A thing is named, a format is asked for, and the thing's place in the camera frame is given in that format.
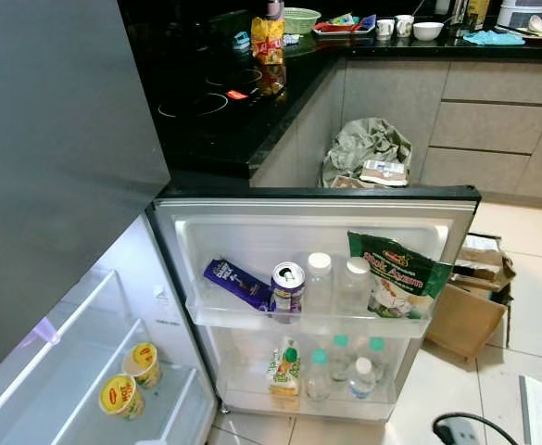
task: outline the blue cloth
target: blue cloth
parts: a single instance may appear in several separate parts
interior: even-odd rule
[[[500,34],[494,31],[479,31],[466,34],[464,40],[477,45],[523,45],[525,41],[515,34]]]

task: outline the tile floor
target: tile floor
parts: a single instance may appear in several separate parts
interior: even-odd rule
[[[484,415],[523,443],[518,375],[542,374],[542,210],[484,203],[472,230],[501,235],[514,261],[508,349],[504,326],[475,361],[425,343],[386,426],[220,413],[208,445],[441,445],[431,421],[451,411]],[[486,445],[507,445],[492,436]]]

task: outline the yellow instant noodle cup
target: yellow instant noodle cup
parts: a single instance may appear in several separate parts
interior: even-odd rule
[[[118,374],[111,377],[100,391],[100,408],[108,415],[132,420],[145,409],[145,399],[134,379]]]
[[[139,343],[124,356],[122,371],[142,387],[153,388],[161,380],[158,349],[151,343]]]

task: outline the white cup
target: white cup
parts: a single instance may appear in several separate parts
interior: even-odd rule
[[[398,37],[410,37],[412,23],[415,21],[415,18],[413,16],[401,15],[396,16],[396,20]]]
[[[394,19],[380,19],[375,22],[375,34],[378,40],[389,40],[394,32]]]

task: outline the trash bag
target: trash bag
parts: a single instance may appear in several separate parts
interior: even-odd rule
[[[338,175],[359,179],[368,159],[398,162],[408,170],[411,151],[409,140],[385,119],[348,122],[324,158],[321,185],[330,187]]]

